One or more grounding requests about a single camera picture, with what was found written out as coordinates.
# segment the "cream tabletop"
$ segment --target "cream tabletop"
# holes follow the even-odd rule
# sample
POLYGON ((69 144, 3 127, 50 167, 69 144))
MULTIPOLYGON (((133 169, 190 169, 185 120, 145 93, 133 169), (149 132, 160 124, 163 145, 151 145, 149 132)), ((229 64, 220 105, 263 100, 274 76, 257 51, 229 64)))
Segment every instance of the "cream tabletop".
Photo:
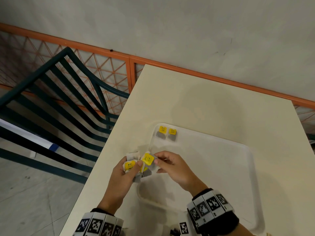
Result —
MULTIPOLYGON (((291 101, 146 65, 61 236, 73 234, 103 197, 112 168, 148 147, 161 122, 250 147, 265 221, 257 234, 315 234, 315 156, 291 101)), ((175 215, 139 203, 136 184, 115 216, 135 235, 167 235, 176 224, 175 215)))

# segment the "floor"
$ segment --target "floor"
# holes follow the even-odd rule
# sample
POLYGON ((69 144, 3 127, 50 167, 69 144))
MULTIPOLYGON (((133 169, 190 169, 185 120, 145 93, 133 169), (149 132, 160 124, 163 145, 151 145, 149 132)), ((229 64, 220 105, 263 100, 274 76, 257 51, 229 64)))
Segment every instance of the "floor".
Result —
MULTIPOLYGON (((64 119, 54 110, 46 107, 38 99, 31 99, 52 116, 77 133, 85 140, 103 146, 104 143, 92 140, 76 129, 72 123, 64 119)), ((83 125, 92 132, 97 133, 87 125, 69 107, 63 106, 83 125)), ((10 108, 27 116, 33 122, 50 130, 51 133, 72 144, 81 151, 98 156, 99 152, 87 149, 71 138, 56 130, 47 122, 26 110, 18 104, 10 104, 10 108)), ((28 156, 31 151, 0 138, 0 148, 28 156)), ((56 151, 71 160, 93 167, 94 162, 77 157, 68 151, 59 148, 56 151)), ((89 176, 88 173, 67 167, 40 154, 36 154, 35 160, 60 167, 76 174, 89 176)), ((83 184, 77 183, 50 173, 33 169, 18 163, 0 158, 0 236, 58 236, 72 210, 83 184)))

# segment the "yellow tea bag tag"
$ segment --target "yellow tea bag tag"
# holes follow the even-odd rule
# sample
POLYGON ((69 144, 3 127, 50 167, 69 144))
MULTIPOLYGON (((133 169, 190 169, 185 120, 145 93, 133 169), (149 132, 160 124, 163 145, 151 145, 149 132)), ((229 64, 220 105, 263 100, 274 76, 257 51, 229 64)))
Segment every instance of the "yellow tea bag tag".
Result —
POLYGON ((154 160, 154 156, 151 156, 149 153, 145 153, 144 156, 142 157, 142 161, 150 166, 154 160))
POLYGON ((126 161, 125 162, 125 170, 131 170, 132 167, 136 164, 136 162, 134 160, 131 161, 126 161))
POLYGON ((160 126, 159 132, 165 134, 167 127, 160 126))
POLYGON ((172 135, 176 135, 176 129, 170 128, 168 133, 172 135))

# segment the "gray wall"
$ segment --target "gray wall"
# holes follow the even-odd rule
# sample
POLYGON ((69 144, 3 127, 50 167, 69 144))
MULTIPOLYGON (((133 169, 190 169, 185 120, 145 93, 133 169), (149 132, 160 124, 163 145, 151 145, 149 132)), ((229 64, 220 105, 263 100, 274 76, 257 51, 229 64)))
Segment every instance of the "gray wall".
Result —
POLYGON ((315 100, 315 0, 0 0, 0 22, 315 100))

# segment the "chair backrest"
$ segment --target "chair backrest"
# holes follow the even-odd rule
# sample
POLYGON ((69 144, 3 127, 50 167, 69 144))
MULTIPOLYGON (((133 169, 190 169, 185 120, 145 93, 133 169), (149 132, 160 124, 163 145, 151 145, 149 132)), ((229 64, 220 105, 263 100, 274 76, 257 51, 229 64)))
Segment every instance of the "chair backrest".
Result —
MULTIPOLYGON (((67 47, 57 55, 55 55, 52 59, 50 59, 47 63, 29 75, 26 79, 24 79, 21 83, 19 83, 16 87, 14 87, 11 91, 6 93, 2 98, 0 98, 0 117, 9 120, 11 123, 37 135, 43 139, 46 139, 63 149, 69 151, 70 153, 77 155, 78 157, 85 158, 87 160, 91 160, 96 162, 97 156, 86 153, 85 151, 79 150, 77 147, 74 147, 73 144, 67 143, 65 140, 62 140, 58 136, 52 134, 50 131, 45 129, 42 126, 39 126, 36 122, 33 122, 29 118, 21 115, 20 113, 14 111, 8 104, 15 101, 28 110, 32 111, 38 117, 44 119, 46 122, 55 127, 58 131, 61 131, 69 138, 73 139, 80 145, 89 148, 91 150, 100 152, 103 149, 103 146, 99 146, 93 143, 86 141, 85 138, 82 138, 77 134, 77 131, 72 131, 68 126, 61 123, 58 119, 53 117, 47 111, 42 109, 36 103, 31 101, 25 95, 23 95, 23 91, 29 90, 33 94, 35 94, 41 101, 45 102, 45 104, 49 105, 55 111, 58 112, 61 116, 71 122, 78 130, 84 133, 87 137, 105 143, 107 141, 107 137, 100 136, 95 133, 110 134, 111 128, 115 125, 114 121, 111 119, 118 119, 118 115, 109 113, 108 107, 106 104, 106 100, 104 98, 104 94, 102 89, 111 92, 115 95, 118 95, 123 98, 128 98, 129 94, 123 91, 120 91, 106 83, 104 83, 101 79, 97 78, 85 65, 80 61, 80 59, 75 55, 71 48, 67 47), (88 79, 90 80, 95 93, 93 94, 89 88, 85 85, 82 79, 77 75, 77 72, 70 65, 69 61, 82 71, 88 79), (73 83, 64 75, 63 71, 65 70, 69 76, 71 76, 77 86, 74 86, 73 83), (55 82, 53 79, 49 77, 49 75, 55 76, 67 89, 68 91, 77 98, 77 100, 85 107, 89 115, 93 116, 94 120, 92 120, 82 109, 79 107, 55 82), (43 82, 49 90, 45 91, 43 88, 39 87, 37 84, 38 81, 43 82), (86 97, 84 97, 81 92, 92 101, 94 107, 88 103, 86 97), (63 102, 69 105, 70 108, 80 116, 87 125, 89 125, 93 132, 86 127, 86 124, 82 124, 73 114, 69 113, 65 108, 60 106, 51 96, 58 96, 63 102), (97 113, 95 110, 97 108, 99 112, 101 112, 104 117, 97 113)), ((20 146, 23 146, 31 151, 37 152, 41 155, 44 155, 48 158, 51 158, 55 161, 63 163, 69 167, 73 167, 75 169, 79 169, 85 172, 91 172, 92 167, 77 163, 72 161, 56 152, 53 152, 29 139, 26 139, 4 127, 0 127, 0 137, 4 138, 8 141, 16 143, 20 146)), ((40 170, 47 171, 49 173, 53 173, 56 175, 60 175, 65 178, 69 178, 78 182, 84 183, 86 181, 86 177, 71 173, 69 171, 65 171, 49 164, 35 161, 33 159, 23 157, 21 155, 6 151, 4 149, 0 149, 0 157, 6 158, 24 165, 28 165, 40 170)))

